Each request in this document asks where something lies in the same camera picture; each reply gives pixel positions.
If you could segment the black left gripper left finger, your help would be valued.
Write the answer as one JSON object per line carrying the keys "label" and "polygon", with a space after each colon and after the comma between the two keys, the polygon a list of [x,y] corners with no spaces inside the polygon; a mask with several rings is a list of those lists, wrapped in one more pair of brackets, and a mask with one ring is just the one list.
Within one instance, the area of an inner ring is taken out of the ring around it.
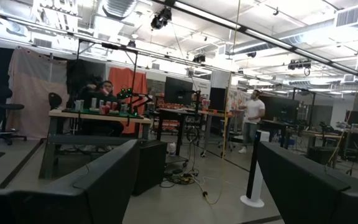
{"label": "black left gripper left finger", "polygon": [[0,224],[122,224],[139,144],[130,140],[37,190],[0,190]]}

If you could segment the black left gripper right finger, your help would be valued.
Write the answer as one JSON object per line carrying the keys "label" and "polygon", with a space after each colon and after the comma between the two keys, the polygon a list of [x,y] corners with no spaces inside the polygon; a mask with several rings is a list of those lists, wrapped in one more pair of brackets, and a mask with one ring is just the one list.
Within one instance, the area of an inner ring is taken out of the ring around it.
{"label": "black left gripper right finger", "polygon": [[358,179],[259,142],[257,161],[285,224],[358,224]]}

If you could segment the wooden workbench grey legs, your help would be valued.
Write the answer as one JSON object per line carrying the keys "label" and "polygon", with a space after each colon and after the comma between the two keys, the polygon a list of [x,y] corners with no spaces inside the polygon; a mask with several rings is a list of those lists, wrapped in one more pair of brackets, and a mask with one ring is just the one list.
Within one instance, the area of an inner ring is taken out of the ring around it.
{"label": "wooden workbench grey legs", "polygon": [[137,138],[139,137],[139,126],[142,126],[142,139],[149,138],[149,129],[152,125],[152,121],[149,118],[129,118],[119,116],[107,116],[103,114],[68,113],[58,109],[49,111],[48,115],[50,117],[50,122],[48,127],[48,135],[45,143],[44,156],[39,172],[39,178],[41,179],[51,179],[53,177],[55,151],[57,145],[121,145],[129,141],[130,139],[134,139],[108,136],[58,134],[58,122],[62,118],[79,118],[97,121],[120,121],[125,122],[127,124],[135,123],[135,134]]}

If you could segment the large black monitor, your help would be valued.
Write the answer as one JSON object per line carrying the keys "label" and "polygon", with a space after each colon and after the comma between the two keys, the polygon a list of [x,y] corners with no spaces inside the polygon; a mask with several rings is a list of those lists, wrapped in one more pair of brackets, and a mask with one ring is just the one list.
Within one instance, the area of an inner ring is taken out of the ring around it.
{"label": "large black monitor", "polygon": [[265,104],[263,119],[294,122],[298,116],[300,102],[288,98],[275,96],[261,96],[260,100]]}

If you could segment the person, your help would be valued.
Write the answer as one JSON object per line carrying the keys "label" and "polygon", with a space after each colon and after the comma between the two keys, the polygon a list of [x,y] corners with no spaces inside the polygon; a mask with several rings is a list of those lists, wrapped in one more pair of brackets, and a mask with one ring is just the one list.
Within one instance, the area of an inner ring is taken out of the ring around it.
{"label": "person", "polygon": [[[119,100],[112,93],[113,85],[110,81],[103,81],[102,84],[88,84],[82,90],[80,99],[84,100],[84,107],[91,107],[91,100],[96,98],[96,106],[99,106],[99,101],[110,101],[117,103],[117,109],[120,109]],[[96,119],[84,119],[82,121],[82,131],[85,135],[102,135],[119,137],[123,132],[124,127],[119,121],[102,121]]]}
{"label": "person", "polygon": [[261,91],[254,90],[250,100],[239,107],[245,111],[242,127],[243,146],[238,151],[239,154],[245,154],[247,146],[254,143],[259,122],[265,115],[265,104],[259,99],[260,94]]}

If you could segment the pink beige curtain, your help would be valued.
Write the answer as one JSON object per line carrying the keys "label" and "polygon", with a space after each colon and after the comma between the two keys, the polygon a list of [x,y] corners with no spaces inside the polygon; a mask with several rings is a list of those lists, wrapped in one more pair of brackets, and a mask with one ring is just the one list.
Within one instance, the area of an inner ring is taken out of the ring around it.
{"label": "pink beige curtain", "polygon": [[24,108],[8,112],[7,127],[18,129],[28,139],[45,138],[50,122],[48,94],[59,95],[63,106],[69,99],[67,61],[18,47],[13,51],[8,75],[12,90],[9,102]]}

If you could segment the colourful printed poster board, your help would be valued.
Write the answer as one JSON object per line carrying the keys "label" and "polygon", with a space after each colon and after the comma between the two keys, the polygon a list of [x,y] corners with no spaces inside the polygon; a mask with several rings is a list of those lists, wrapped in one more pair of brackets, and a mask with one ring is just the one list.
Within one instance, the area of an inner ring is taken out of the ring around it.
{"label": "colourful printed poster board", "polygon": [[239,89],[230,89],[226,103],[227,110],[238,110],[240,106],[245,105],[251,98],[251,94]]}

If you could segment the orange curtain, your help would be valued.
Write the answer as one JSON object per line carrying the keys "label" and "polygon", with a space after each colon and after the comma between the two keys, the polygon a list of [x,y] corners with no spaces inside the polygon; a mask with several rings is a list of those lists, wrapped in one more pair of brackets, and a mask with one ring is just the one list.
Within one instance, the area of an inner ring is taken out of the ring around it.
{"label": "orange curtain", "polygon": [[[117,68],[110,67],[108,80],[113,84],[113,95],[117,95],[122,88],[132,88],[134,77],[134,71],[130,68]],[[134,87],[132,88],[134,93],[147,93],[147,80],[146,73],[136,71],[134,79]],[[145,106],[138,107],[138,112],[140,115],[143,115],[145,111]],[[135,123],[130,123],[126,126],[124,125],[124,130],[122,134],[134,134],[135,133]]]}

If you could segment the wooden workbench with red items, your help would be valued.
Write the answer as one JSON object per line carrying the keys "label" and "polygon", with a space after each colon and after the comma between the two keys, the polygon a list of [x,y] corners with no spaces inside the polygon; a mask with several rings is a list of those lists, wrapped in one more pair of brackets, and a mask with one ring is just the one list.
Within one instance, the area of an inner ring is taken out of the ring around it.
{"label": "wooden workbench with red items", "polygon": [[177,126],[178,128],[178,133],[177,133],[177,142],[176,142],[176,156],[180,155],[180,149],[181,149],[181,145],[182,145],[182,138],[183,138],[183,133],[185,130],[185,120],[187,117],[202,117],[202,116],[206,116],[207,117],[207,123],[206,123],[206,130],[205,130],[205,134],[204,134],[204,151],[203,154],[206,154],[206,147],[208,145],[208,141],[209,141],[209,134],[210,134],[210,129],[211,129],[211,122],[212,122],[212,117],[220,117],[220,118],[224,118],[224,135],[223,135],[223,152],[222,152],[222,156],[225,153],[226,148],[228,147],[228,139],[229,139],[229,122],[230,120],[234,117],[234,115],[231,112],[221,112],[221,111],[216,111],[216,110],[174,110],[174,109],[164,109],[164,108],[159,108],[157,111],[154,112],[154,116],[158,118],[158,128],[157,128],[157,140],[161,139],[161,135],[162,135],[162,126],[163,126],[163,122],[165,120],[174,120],[174,121],[178,121],[179,125]]}

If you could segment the long ceiling light bar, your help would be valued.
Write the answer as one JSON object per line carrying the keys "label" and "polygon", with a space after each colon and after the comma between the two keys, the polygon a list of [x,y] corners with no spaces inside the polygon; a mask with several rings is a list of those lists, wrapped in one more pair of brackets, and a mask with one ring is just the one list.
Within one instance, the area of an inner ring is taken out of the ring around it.
{"label": "long ceiling light bar", "polygon": [[231,29],[231,30],[236,30],[236,31],[240,32],[241,34],[248,35],[249,37],[255,38],[257,40],[261,40],[262,42],[265,42],[266,44],[271,44],[275,47],[279,47],[279,48],[286,50],[288,52],[297,54],[299,56],[302,56],[302,57],[305,57],[308,59],[312,59],[312,61],[322,63],[323,65],[327,65],[333,69],[340,70],[344,73],[348,73],[350,75],[355,75],[358,77],[358,70],[347,67],[345,65],[341,65],[340,63],[337,63],[337,62],[333,62],[330,59],[321,57],[321,56],[311,53],[307,50],[296,47],[292,44],[287,44],[284,41],[281,41],[281,40],[278,40],[278,39],[271,37],[269,35],[263,34],[259,31],[256,31],[255,29],[252,29],[252,28],[247,27],[242,24],[234,23],[233,21],[230,21],[229,19],[224,19],[221,16],[218,16],[211,12],[207,12],[203,9],[200,9],[200,8],[197,8],[190,4],[184,3],[180,0],[164,0],[164,1],[163,0],[151,0],[151,1],[161,4],[161,5],[164,5],[164,6],[167,6],[167,7],[170,7],[175,10],[184,12],[191,16],[195,16],[199,19],[211,22],[218,26],[225,27],[225,28]]}

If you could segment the white post with base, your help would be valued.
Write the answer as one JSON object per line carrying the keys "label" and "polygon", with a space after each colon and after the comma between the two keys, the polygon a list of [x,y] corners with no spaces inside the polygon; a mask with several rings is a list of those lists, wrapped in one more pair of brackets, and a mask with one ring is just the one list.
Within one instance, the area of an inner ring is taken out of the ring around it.
{"label": "white post with base", "polygon": [[260,198],[263,175],[257,162],[257,146],[260,141],[268,142],[269,137],[270,133],[267,131],[257,130],[255,134],[246,194],[240,197],[243,204],[254,208],[262,208],[264,206],[264,202]]}

